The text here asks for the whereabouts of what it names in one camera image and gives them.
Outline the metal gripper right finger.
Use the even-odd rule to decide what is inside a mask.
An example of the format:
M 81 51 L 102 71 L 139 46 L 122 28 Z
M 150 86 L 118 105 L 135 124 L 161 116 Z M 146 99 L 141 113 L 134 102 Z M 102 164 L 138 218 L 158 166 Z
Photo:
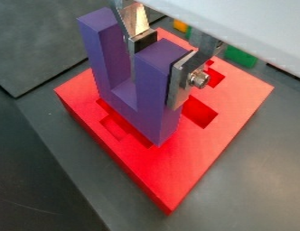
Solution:
M 218 53 L 221 42 L 208 33 L 193 28 L 189 43 L 197 51 L 189 50 L 170 66 L 169 93 L 166 105 L 177 110 L 189 98 L 191 88 L 204 88 L 210 80 L 206 62 Z

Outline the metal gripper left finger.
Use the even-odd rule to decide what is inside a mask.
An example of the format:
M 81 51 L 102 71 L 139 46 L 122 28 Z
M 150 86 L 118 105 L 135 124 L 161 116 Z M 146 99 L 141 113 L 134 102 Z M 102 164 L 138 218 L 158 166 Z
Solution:
M 143 4 L 134 0 L 109 0 L 133 56 L 157 42 L 157 31 L 150 28 Z

